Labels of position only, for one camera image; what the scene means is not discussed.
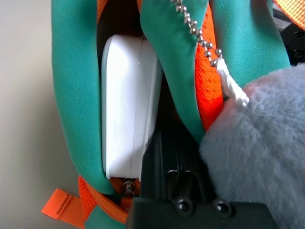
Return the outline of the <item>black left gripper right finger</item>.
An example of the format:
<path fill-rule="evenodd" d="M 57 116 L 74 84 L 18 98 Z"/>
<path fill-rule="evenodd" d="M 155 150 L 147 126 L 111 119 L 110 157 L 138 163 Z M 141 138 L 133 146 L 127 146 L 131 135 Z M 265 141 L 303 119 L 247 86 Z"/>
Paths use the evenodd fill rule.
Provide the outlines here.
<path fill-rule="evenodd" d="M 214 200 L 214 186 L 198 145 L 179 141 L 175 146 L 176 168 L 167 173 L 167 196 L 170 200 Z"/>

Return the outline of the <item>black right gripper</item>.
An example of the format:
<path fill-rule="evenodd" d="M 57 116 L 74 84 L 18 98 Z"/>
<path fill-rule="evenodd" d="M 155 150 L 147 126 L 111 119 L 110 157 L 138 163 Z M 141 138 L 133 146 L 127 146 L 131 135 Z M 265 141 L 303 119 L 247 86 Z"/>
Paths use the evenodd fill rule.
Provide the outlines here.
<path fill-rule="evenodd" d="M 280 34 L 288 53 L 290 64 L 296 66 L 299 63 L 304 63 L 305 31 L 291 23 Z"/>

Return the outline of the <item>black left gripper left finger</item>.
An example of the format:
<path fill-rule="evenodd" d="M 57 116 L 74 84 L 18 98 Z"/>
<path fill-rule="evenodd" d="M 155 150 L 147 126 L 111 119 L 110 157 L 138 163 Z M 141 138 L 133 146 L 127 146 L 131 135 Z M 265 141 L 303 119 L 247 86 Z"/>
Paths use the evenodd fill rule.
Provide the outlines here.
<path fill-rule="evenodd" d="M 180 167 L 177 140 L 176 130 L 154 132 L 142 159 L 142 198 L 175 198 Z"/>

